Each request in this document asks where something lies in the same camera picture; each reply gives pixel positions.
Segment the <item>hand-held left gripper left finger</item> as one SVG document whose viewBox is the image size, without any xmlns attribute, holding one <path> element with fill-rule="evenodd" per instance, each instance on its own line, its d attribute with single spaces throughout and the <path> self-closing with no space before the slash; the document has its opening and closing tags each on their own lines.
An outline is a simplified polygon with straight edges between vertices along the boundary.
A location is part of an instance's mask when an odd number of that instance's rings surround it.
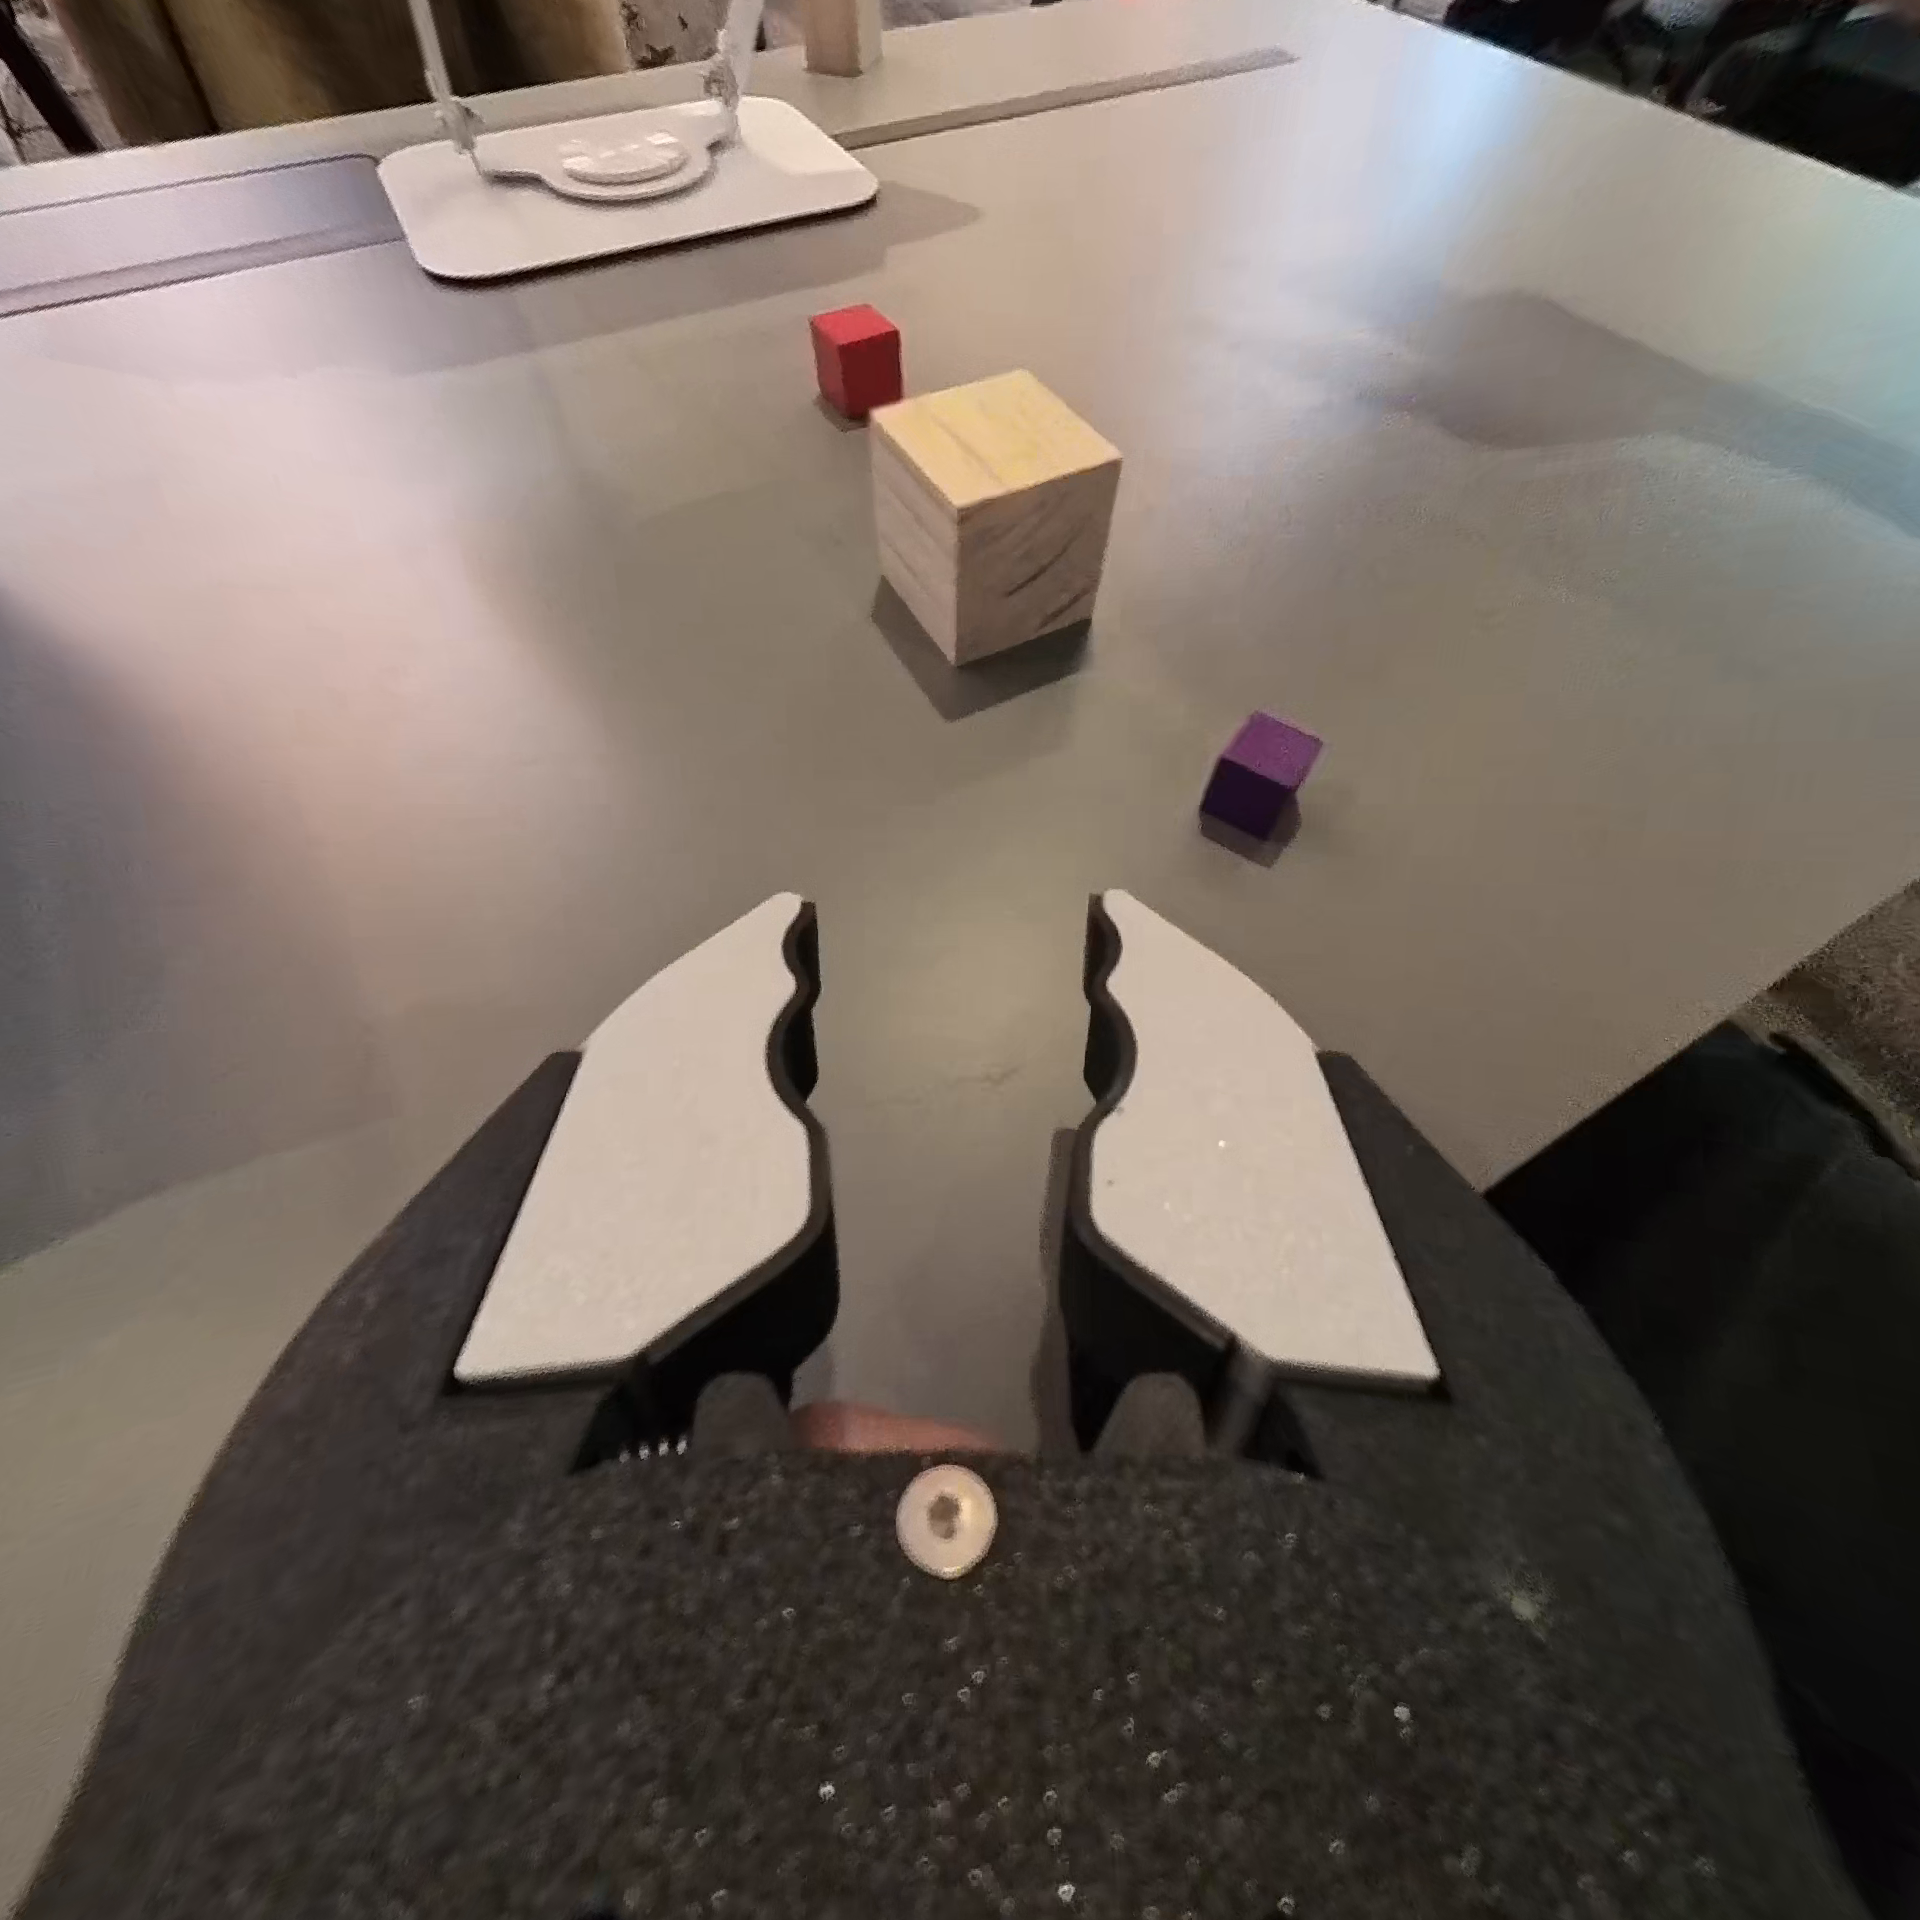
<svg viewBox="0 0 1920 1920">
<path fill-rule="evenodd" d="M 454 1388 L 601 1392 L 611 1428 L 689 1428 L 751 1375 L 780 1397 L 836 1323 L 818 914 L 778 892 L 583 1037 L 454 1358 Z"/>
</svg>

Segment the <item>person's legs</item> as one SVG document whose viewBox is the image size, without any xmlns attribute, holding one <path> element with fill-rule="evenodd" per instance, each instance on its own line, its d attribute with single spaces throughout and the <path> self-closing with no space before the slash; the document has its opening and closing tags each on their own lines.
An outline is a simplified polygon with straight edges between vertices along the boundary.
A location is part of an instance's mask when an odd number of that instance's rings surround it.
<svg viewBox="0 0 1920 1920">
<path fill-rule="evenodd" d="M 1727 1023 L 1488 1200 L 1684 1467 L 1862 1893 L 1918 1915 L 1918 1148 Z"/>
</svg>

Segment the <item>brown curtain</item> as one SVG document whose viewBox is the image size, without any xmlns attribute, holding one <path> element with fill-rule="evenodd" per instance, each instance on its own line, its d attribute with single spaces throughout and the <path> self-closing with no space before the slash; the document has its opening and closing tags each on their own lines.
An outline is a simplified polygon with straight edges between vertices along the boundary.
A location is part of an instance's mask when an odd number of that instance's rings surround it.
<svg viewBox="0 0 1920 1920">
<path fill-rule="evenodd" d="M 129 148 L 426 100 L 409 2 L 51 2 Z M 619 74 L 617 2 L 432 2 L 460 94 Z"/>
</svg>

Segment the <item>small purple wooden cube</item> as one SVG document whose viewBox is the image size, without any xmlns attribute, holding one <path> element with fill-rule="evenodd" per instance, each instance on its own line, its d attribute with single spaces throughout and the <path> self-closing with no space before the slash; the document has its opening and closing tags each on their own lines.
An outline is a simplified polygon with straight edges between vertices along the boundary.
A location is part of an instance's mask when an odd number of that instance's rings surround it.
<svg viewBox="0 0 1920 1920">
<path fill-rule="evenodd" d="M 1315 732 L 1253 710 L 1216 757 L 1198 816 L 1258 842 L 1272 838 L 1315 771 L 1322 747 Z"/>
</svg>

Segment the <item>large plain wooden cube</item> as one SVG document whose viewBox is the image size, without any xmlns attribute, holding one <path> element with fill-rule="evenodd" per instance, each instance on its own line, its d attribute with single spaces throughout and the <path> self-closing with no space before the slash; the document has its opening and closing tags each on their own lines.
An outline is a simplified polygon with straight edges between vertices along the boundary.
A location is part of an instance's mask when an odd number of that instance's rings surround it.
<svg viewBox="0 0 1920 1920">
<path fill-rule="evenodd" d="M 880 582 L 957 669 L 1086 626 L 1120 446 L 1014 369 L 868 416 Z"/>
</svg>

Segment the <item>small red wooden cube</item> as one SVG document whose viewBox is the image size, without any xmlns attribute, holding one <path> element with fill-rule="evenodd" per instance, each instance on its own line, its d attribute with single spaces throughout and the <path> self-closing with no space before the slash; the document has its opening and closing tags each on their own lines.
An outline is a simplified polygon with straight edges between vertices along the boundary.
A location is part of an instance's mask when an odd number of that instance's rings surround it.
<svg viewBox="0 0 1920 1920">
<path fill-rule="evenodd" d="M 846 421 L 903 399 L 901 329 L 872 305 L 805 318 L 818 399 Z"/>
</svg>

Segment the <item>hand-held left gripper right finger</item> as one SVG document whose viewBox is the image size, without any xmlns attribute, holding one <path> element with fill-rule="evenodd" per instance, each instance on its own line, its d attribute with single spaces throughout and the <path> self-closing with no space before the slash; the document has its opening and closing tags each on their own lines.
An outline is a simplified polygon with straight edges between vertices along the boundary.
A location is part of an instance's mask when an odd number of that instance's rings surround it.
<svg viewBox="0 0 1920 1920">
<path fill-rule="evenodd" d="M 1120 1395 L 1182 1378 L 1207 1428 L 1283 1386 L 1426 1397 L 1443 1368 L 1305 1030 L 1198 937 L 1086 902 L 1085 1084 L 1069 1157 L 1069 1356 Z"/>
</svg>

